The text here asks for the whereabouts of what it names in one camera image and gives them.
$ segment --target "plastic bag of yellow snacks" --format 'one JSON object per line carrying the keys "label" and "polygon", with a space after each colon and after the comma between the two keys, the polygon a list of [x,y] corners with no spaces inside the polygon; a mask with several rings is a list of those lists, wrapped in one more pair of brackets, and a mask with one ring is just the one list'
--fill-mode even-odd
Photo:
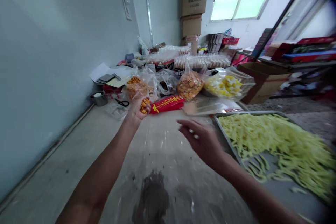
{"label": "plastic bag of yellow snacks", "polygon": [[242,99],[255,85],[253,77],[234,67],[215,68],[209,71],[208,75],[212,76],[208,76],[205,80],[204,89],[214,96],[230,100]]}

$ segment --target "hand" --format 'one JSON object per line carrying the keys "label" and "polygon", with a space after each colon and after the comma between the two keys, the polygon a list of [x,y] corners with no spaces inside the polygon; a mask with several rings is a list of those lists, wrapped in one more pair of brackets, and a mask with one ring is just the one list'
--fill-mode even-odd
{"label": "hand", "polygon": [[143,114],[141,111],[140,111],[140,107],[141,107],[141,104],[142,104],[142,100],[145,99],[146,97],[141,97],[140,99],[138,99],[135,103],[133,103],[131,105],[131,107],[129,108],[128,110],[128,113],[125,117],[125,121],[127,122],[131,122],[133,123],[135,126],[139,126],[141,121],[146,117],[147,114],[150,113],[151,111],[151,105],[150,104],[147,104],[146,107],[145,107],[145,110],[147,112],[147,114]]}
{"label": "hand", "polygon": [[219,173],[223,169],[225,160],[230,156],[223,151],[214,128],[194,120],[177,120],[177,122],[181,124],[179,131],[189,141],[196,154],[210,168]]}

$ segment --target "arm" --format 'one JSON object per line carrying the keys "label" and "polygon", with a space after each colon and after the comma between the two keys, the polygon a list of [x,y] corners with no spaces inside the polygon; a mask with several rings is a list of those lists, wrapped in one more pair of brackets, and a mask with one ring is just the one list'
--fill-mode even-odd
{"label": "arm", "polygon": [[197,155],[219,175],[231,183],[260,223],[304,224],[299,215],[284,207],[227,153],[212,127],[196,121],[178,120],[179,131],[189,141]]}
{"label": "arm", "polygon": [[128,147],[146,116],[142,99],[130,108],[117,134],[86,171],[56,223],[98,223],[107,197],[116,182]]}

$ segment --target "stacked cardboard box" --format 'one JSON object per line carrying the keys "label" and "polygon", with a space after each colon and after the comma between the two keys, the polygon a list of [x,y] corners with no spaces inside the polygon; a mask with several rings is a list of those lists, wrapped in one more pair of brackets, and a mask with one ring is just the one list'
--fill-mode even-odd
{"label": "stacked cardboard box", "polygon": [[180,0],[182,46],[190,46],[191,53],[197,54],[198,37],[201,34],[202,14],[207,0]]}

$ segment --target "paper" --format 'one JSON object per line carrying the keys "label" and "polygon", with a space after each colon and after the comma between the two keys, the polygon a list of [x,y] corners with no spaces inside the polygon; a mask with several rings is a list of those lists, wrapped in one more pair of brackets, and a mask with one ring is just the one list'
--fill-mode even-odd
{"label": "paper", "polygon": [[129,81],[130,78],[124,78],[121,80],[118,80],[117,78],[114,78],[110,80],[109,82],[106,83],[106,85],[115,87],[115,88],[120,88],[121,86],[125,85],[127,81]]}
{"label": "paper", "polygon": [[101,63],[96,69],[93,70],[93,72],[90,74],[91,80],[98,83],[98,79],[102,77],[103,75],[107,74],[110,68],[105,65],[105,63]]}
{"label": "paper", "polygon": [[98,79],[105,74],[116,74],[120,77],[121,81],[134,73],[134,69],[128,66],[116,66],[114,68],[109,68],[105,63],[101,63],[94,71],[90,74],[90,78],[98,83]]}

